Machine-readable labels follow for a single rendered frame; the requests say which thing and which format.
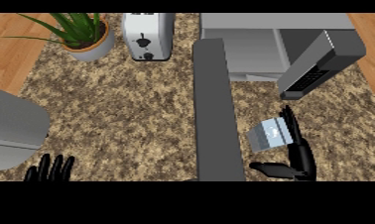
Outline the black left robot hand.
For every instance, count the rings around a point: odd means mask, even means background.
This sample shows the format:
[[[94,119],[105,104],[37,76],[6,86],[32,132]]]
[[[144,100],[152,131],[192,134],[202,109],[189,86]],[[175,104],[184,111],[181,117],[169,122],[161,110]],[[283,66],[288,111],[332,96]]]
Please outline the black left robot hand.
[[[68,157],[68,159],[63,160],[63,156],[57,155],[56,158],[51,159],[48,154],[43,154],[40,164],[37,166],[29,166],[23,180],[40,182],[69,181],[74,163],[74,157]]]

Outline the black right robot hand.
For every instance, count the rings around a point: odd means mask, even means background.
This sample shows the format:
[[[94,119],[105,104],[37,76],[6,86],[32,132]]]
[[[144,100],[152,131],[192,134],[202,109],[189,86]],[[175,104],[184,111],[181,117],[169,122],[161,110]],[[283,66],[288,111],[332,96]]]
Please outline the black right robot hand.
[[[292,143],[288,148],[289,165],[280,163],[249,163],[249,168],[258,170],[267,177],[288,178],[294,181],[316,181],[316,164],[307,140],[302,138],[296,120],[289,106],[280,110]]]

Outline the grey milk carton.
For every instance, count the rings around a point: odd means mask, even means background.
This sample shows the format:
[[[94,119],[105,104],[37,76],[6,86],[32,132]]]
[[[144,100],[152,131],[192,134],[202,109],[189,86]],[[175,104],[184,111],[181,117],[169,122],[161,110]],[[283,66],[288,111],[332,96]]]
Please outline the grey milk carton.
[[[248,132],[252,152],[265,151],[292,143],[283,117],[264,120]]]

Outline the dark grey microwave door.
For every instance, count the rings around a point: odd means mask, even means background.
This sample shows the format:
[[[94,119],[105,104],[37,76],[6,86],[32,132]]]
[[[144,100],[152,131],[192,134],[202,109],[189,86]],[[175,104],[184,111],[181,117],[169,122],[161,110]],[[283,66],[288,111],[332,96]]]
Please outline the dark grey microwave door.
[[[243,161],[224,43],[193,44],[193,95],[199,181],[243,181]]]

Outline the grey microwave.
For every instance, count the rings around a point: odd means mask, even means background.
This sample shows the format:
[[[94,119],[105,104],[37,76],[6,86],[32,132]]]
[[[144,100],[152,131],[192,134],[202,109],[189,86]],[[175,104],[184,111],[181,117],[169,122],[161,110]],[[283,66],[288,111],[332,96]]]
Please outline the grey microwave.
[[[299,99],[366,55],[344,13],[203,13],[200,37],[224,43],[229,78],[273,81]]]

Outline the grey plant pot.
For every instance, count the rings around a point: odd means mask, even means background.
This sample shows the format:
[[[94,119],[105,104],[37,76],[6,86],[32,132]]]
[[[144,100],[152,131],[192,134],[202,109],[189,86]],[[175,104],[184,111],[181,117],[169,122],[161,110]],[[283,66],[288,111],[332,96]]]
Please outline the grey plant pot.
[[[94,61],[107,54],[112,48],[113,48],[113,30],[109,27],[105,27],[103,35],[99,41],[90,47],[79,50],[74,50],[69,47],[65,47],[65,50],[76,60]]]

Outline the green potted plant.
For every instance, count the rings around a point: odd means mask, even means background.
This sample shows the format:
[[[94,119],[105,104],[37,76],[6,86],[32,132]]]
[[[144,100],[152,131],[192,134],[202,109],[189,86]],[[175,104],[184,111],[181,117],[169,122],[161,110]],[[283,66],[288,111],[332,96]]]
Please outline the green potted plant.
[[[109,27],[107,21],[100,13],[93,13],[91,15],[88,13],[69,13],[68,16],[65,16],[63,13],[51,13],[51,17],[57,21],[60,29],[22,13],[19,13],[19,16],[41,25],[60,38],[54,41],[44,38],[28,37],[28,40],[45,40],[74,50],[90,47],[99,41],[105,33],[105,27]]]

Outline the silver toaster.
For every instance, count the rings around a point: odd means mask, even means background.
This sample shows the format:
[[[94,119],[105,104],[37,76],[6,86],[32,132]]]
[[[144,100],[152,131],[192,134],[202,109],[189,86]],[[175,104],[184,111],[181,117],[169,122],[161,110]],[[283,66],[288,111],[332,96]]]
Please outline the silver toaster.
[[[124,13],[122,39],[137,61],[168,60],[172,50],[174,13]]]

